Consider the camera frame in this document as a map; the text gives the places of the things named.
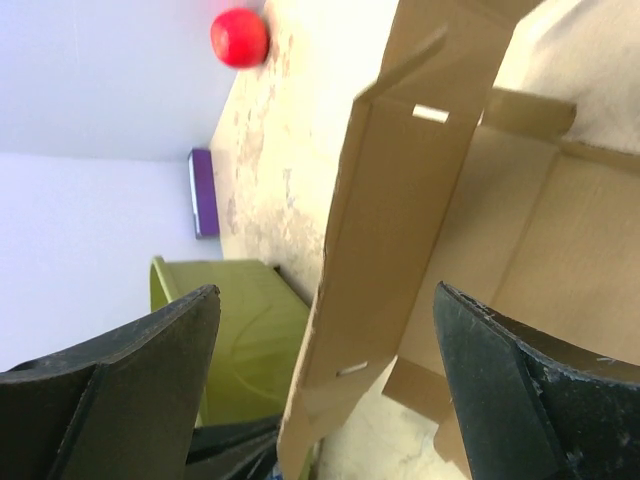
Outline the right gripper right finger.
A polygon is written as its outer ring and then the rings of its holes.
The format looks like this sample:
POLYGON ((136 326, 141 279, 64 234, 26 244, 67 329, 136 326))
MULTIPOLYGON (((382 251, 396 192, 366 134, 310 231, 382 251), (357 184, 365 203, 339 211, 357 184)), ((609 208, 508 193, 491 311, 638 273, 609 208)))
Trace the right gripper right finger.
POLYGON ((434 325, 474 479, 636 479, 639 368, 446 283, 434 325))

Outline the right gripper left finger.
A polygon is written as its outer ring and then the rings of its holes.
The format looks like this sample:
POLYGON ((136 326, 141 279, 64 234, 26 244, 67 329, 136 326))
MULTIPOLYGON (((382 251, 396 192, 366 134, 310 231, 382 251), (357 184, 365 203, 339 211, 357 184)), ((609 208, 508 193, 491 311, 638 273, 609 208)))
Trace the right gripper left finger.
POLYGON ((182 478, 219 322, 205 285, 3 372, 2 478, 182 478))

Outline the brown cardboard box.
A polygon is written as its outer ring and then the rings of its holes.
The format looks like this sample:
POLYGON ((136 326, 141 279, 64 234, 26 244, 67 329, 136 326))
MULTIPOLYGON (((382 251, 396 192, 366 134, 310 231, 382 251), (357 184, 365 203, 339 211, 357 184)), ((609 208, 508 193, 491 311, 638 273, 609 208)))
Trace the brown cardboard box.
POLYGON ((353 102, 278 439, 284 476, 382 374, 468 465, 434 325, 446 283, 639 368, 639 159, 566 139, 572 103, 494 83, 534 1, 402 1, 353 102))

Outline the purple rectangular box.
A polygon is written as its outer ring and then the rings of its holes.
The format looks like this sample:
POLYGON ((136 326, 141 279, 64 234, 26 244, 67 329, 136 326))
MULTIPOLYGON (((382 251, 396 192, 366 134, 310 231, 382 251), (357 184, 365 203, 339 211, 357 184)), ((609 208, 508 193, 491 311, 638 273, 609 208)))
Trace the purple rectangular box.
POLYGON ((188 169, 195 235, 198 239, 218 237, 220 225, 211 152, 192 149, 188 169))

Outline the olive green plastic bin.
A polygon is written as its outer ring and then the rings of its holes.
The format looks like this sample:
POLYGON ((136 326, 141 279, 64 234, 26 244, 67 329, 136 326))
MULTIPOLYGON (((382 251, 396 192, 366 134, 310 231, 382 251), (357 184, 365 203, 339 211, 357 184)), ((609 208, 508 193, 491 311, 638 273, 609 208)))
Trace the olive green plastic bin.
POLYGON ((259 260, 153 259, 153 310, 219 289, 221 317, 186 461, 188 479, 272 479, 276 441, 309 308, 259 260))

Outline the red apple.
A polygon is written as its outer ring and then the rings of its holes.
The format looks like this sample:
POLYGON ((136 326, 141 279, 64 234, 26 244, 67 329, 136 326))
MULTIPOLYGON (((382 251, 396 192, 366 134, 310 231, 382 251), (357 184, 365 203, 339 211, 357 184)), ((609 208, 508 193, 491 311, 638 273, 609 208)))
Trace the red apple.
POLYGON ((232 8, 212 22, 210 40, 216 57, 235 69, 262 64, 270 48, 270 35, 263 18, 248 8, 232 8))

